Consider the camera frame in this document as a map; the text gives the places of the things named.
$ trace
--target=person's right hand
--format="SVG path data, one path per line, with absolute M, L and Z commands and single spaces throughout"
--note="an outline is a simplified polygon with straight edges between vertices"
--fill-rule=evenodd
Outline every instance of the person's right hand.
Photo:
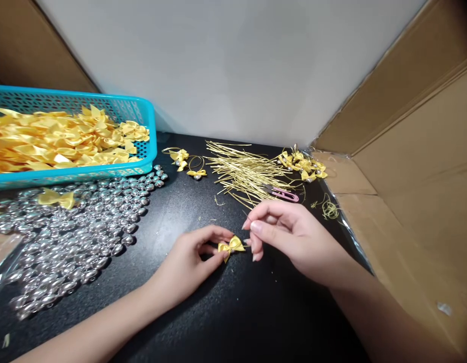
M 311 280 L 327 287 L 346 284 L 357 263 L 327 230 L 300 204 L 265 200 L 248 214 L 243 229 L 250 230 L 253 260 L 263 257 L 263 243 L 287 255 Z

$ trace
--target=blue basket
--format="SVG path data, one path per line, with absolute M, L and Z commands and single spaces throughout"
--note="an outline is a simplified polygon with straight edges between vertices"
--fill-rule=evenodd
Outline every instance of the blue basket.
M 21 113 L 33 113 L 37 111 L 81 113 L 82 106 L 90 107 L 91 104 L 98 109 L 104 108 L 106 114 L 116 123 L 132 120 L 149 129 L 149 141 L 135 142 L 135 146 L 138 149 L 138 153 L 135 156 L 142 158 L 141 161 L 114 165 L 0 174 L 0 190 L 150 172 L 158 150 L 156 145 L 154 107 L 148 100 L 128 96 L 0 86 L 0 107 Z

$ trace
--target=black tabletop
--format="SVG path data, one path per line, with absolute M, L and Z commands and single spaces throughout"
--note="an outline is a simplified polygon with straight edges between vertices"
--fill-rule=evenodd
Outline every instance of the black tabletop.
M 158 133 L 159 151 L 173 146 L 191 155 L 210 155 L 204 138 Z M 281 152 L 281 148 L 263 145 L 245 149 L 270 157 Z M 217 196 L 224 205 L 215 203 L 214 195 L 222 186 L 214 184 L 217 176 L 211 168 L 206 167 L 208 177 L 196 181 L 186 172 L 176 172 L 171 162 L 169 156 L 158 153 L 155 164 L 161 164 L 170 179 L 152 193 L 148 213 L 135 233 L 138 242 L 113 258 L 95 282 L 22 322 L 8 306 L 18 288 L 7 285 L 0 291 L 0 362 L 17 358 L 141 286 L 181 233 L 217 224 L 241 239 L 248 238 L 241 230 L 242 210 L 248 210 L 228 195 Z M 323 199 L 322 183 L 316 180 L 306 186 L 306 206 Z M 344 227 L 336 220 L 325 221 L 319 208 L 308 209 L 363 263 Z M 6 334 L 10 334 L 10 345 L 2 348 Z M 255 263 L 250 252 L 234 254 L 187 301 L 132 338 L 113 361 L 244 362 L 261 358 L 368 361 L 329 291 L 297 272 L 270 246 L 265 246 L 263 259 Z

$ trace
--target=hand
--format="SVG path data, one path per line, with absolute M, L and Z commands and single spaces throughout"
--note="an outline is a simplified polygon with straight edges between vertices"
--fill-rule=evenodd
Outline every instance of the hand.
M 263 257 L 263 243 L 287 255 L 305 276 L 327 287 L 341 287 L 356 262 L 300 204 L 265 200 L 249 214 L 243 229 L 250 230 L 253 260 Z
M 161 297 L 165 311 L 172 309 L 195 292 L 227 257 L 228 252 L 219 253 L 205 243 L 228 243 L 232 237 L 232 232 L 215 225 L 182 234 L 143 288 Z M 204 254 L 213 256 L 202 261 L 200 255 Z

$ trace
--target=scissors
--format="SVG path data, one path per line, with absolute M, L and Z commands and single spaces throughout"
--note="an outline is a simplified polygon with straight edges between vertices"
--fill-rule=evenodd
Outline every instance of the scissors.
M 293 193 L 287 192 L 280 188 L 275 188 L 267 184 L 263 184 L 263 190 L 269 194 L 275 195 L 276 197 L 285 199 L 289 202 L 297 203 L 299 197 Z

